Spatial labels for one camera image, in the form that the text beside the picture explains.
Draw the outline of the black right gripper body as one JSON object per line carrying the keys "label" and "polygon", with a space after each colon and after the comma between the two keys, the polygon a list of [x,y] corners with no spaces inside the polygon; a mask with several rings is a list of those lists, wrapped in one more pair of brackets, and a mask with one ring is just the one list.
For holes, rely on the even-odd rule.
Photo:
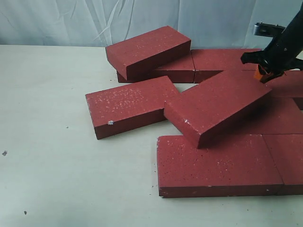
{"label": "black right gripper body", "polygon": [[261,65],[269,74],[267,78],[269,82],[282,76],[285,71],[293,69],[302,71],[303,61],[297,58],[302,50],[303,8],[300,7],[285,30],[280,35],[272,37],[264,50],[243,53],[241,62]]}

